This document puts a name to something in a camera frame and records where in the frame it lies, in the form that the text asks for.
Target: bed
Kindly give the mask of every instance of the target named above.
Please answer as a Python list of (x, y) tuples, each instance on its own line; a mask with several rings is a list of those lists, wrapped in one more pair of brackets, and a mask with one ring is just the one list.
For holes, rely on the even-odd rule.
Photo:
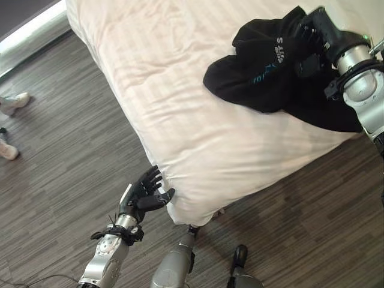
[(176, 224), (202, 226), (222, 207), (260, 191), (351, 138), (287, 113), (262, 114), (212, 95), (209, 64), (233, 54), (251, 19), (325, 5), (344, 29), (384, 35), (381, 0), (67, 0), (88, 47), (164, 186)]

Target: black cloth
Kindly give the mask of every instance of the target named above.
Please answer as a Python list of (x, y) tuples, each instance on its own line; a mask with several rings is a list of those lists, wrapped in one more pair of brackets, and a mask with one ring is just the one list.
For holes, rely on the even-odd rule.
[(208, 67), (204, 85), (235, 104), (272, 113), (281, 109), (312, 125), (334, 131), (360, 132), (355, 111), (342, 101), (328, 101), (324, 89), (337, 76), (331, 63), (311, 77), (300, 78), (295, 64), (316, 51), (295, 37), (305, 12), (296, 7), (282, 19), (255, 19), (233, 39), (236, 55)]

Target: white shoe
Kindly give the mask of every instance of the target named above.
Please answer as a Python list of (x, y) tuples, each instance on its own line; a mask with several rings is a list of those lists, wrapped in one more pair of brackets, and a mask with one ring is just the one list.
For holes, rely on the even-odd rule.
[(12, 115), (16, 108), (27, 105), (30, 96), (27, 92), (17, 96), (0, 97), (0, 111), (8, 116)]
[(19, 154), (16, 147), (8, 145), (4, 140), (4, 135), (0, 134), (0, 156), (8, 160), (14, 160)]

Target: blue logo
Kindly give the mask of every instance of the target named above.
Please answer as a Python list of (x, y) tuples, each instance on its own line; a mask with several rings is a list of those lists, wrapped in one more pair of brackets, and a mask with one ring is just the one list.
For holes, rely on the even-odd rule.
[(255, 85), (255, 84), (258, 84), (258, 83), (261, 82), (261, 81), (264, 81), (265, 76), (266, 76), (269, 72), (271, 72), (273, 69), (275, 69), (275, 68), (276, 68), (276, 66), (275, 66), (275, 64), (273, 64), (273, 63), (268, 64), (267, 66), (265, 66), (265, 70), (264, 70), (263, 74), (258, 75), (258, 76), (256, 76), (255, 78), (253, 78), (253, 79), (252, 79), (252, 84)]

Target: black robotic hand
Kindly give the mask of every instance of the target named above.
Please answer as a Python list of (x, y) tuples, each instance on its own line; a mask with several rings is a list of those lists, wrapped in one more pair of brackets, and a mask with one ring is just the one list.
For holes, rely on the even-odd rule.
[(175, 194), (171, 188), (164, 194), (160, 194), (161, 173), (157, 166), (151, 167), (145, 172), (123, 196), (120, 202), (119, 215), (127, 214), (134, 217), (137, 223), (143, 221), (145, 212), (160, 209), (167, 205)]

